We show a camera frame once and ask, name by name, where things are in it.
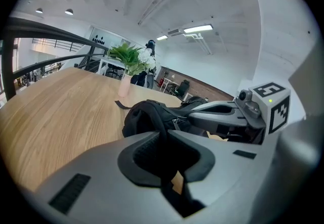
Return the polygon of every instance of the white desk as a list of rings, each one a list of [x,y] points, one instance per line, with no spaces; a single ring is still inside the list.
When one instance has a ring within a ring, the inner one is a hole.
[[[103,68],[104,71],[103,71],[103,74],[102,74],[101,71],[102,71],[102,64],[103,63],[106,63],[107,65]],[[119,68],[125,69],[124,63],[122,63],[122,62],[120,62],[118,60],[109,59],[109,58],[102,58],[100,60],[99,68],[98,68],[98,71],[96,73],[99,74],[99,75],[106,75],[106,72],[107,72],[107,69],[108,69],[108,64],[111,64],[111,65],[117,66]]]
[[[177,86],[179,86],[179,84],[178,83],[175,83],[175,82],[173,82],[173,81],[171,81],[171,80],[169,80],[169,79],[167,79],[167,78],[164,78],[164,81],[163,81],[163,84],[161,85],[161,88],[160,88],[160,91],[161,91],[161,89],[163,88],[163,85],[165,84],[166,85],[166,87],[164,88],[164,90],[163,90],[163,93],[166,91],[166,88],[167,88],[167,86],[168,86],[168,84],[176,84]]]

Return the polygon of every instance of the air vent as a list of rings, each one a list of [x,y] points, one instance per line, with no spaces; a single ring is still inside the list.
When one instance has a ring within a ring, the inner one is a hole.
[[[182,34],[182,32],[180,32],[179,29],[168,32],[168,35],[170,35],[170,36],[176,36],[176,35],[179,35],[179,34]]]

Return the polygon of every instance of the black logo on wall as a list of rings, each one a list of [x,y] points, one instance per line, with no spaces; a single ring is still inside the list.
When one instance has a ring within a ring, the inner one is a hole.
[[[253,90],[261,97],[267,97],[282,90],[285,90],[285,88],[272,82],[263,86],[259,86]]]
[[[287,96],[279,104],[271,108],[269,134],[275,132],[277,129],[287,123],[289,114],[289,100]]]
[[[100,39],[98,39],[98,36],[96,35],[96,38],[92,38],[92,41],[94,41],[95,43],[99,43],[104,45],[105,42],[103,41],[103,37],[101,37]]]

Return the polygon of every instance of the wooden table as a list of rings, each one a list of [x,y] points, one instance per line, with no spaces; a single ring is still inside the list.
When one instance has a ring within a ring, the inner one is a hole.
[[[0,109],[0,152],[11,176],[34,191],[55,170],[82,152],[123,139],[128,110],[153,99],[170,107],[180,100],[131,85],[125,98],[117,95],[119,80],[67,68],[37,81]]]

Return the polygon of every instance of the person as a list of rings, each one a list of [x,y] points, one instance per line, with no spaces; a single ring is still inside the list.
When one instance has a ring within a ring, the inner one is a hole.
[[[148,43],[145,45],[146,50],[150,50],[151,56],[155,56],[155,41],[154,40],[149,40]],[[155,72],[155,68],[151,69],[149,72]],[[134,75],[131,79],[131,84],[136,84],[139,86],[144,86],[145,83],[145,77],[147,75],[146,71],[142,71],[138,75]]]

